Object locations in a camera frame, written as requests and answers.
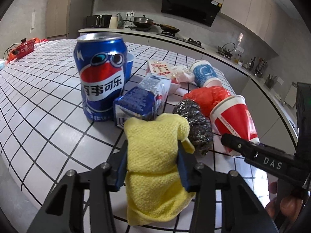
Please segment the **checkered tablecloth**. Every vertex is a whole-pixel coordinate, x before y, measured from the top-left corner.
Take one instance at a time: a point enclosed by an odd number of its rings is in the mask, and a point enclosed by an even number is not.
[[[69,169],[84,172],[105,162],[118,151],[125,134],[111,121],[88,120],[81,107],[80,78],[73,58],[76,40],[51,41],[0,71],[0,145],[1,156],[22,192],[40,208],[45,197]],[[126,43],[136,56],[132,76],[125,92],[144,77],[146,61],[164,60],[172,65],[190,67],[193,58],[150,46]],[[234,93],[223,73],[216,73],[223,87]],[[164,112],[171,113],[183,95],[196,86],[183,83],[170,95]],[[269,201],[266,173],[231,158],[214,129],[214,149],[198,159],[211,169],[228,172],[236,169],[265,205]],[[215,232],[221,227],[221,195],[216,192]],[[187,232],[194,202],[167,223],[129,227],[126,222],[125,187],[111,193],[117,232]],[[89,192],[84,197],[85,233],[89,229]]]

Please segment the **human hand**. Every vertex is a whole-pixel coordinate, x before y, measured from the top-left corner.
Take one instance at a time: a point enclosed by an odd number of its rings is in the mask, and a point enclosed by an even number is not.
[[[272,182],[268,186],[268,190],[270,193],[276,194],[277,182]],[[302,203],[303,203],[302,199],[290,195],[282,199],[280,203],[280,210],[282,214],[288,217],[290,222],[293,223],[296,221],[299,215]],[[268,212],[271,218],[275,216],[275,198],[267,204],[266,211]]]

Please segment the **red and white paper cup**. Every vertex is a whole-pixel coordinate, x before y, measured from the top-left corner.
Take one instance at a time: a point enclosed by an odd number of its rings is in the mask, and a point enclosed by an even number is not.
[[[229,133],[253,143],[259,143],[251,114],[241,95],[233,95],[218,103],[211,111],[210,119],[215,123],[220,134]],[[241,154],[227,148],[231,157]]]

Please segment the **screw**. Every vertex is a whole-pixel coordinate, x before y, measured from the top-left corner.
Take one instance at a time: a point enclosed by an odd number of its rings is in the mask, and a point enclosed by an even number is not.
[[[230,171],[229,173],[230,173],[230,175],[231,175],[232,177],[237,177],[237,176],[238,176],[238,172],[235,171],[235,170],[232,170],[232,171]]]
[[[203,163],[197,163],[197,164],[195,165],[195,168],[196,168],[196,169],[203,169],[203,168],[204,168],[204,164],[203,164]]]
[[[107,162],[105,162],[105,163],[102,163],[102,164],[100,165],[100,167],[101,167],[102,169],[107,169],[107,168],[110,167],[110,164],[107,163]]]
[[[75,170],[69,170],[66,172],[66,175],[71,177],[71,176],[74,176],[76,174],[76,171]]]

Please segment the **yellow towel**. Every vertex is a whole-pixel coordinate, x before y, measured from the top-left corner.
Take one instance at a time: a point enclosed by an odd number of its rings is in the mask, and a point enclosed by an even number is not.
[[[124,131],[128,139],[128,224],[172,220],[195,195],[182,187],[176,166],[177,140],[187,152],[194,152],[187,120],[166,113],[148,122],[130,118]]]

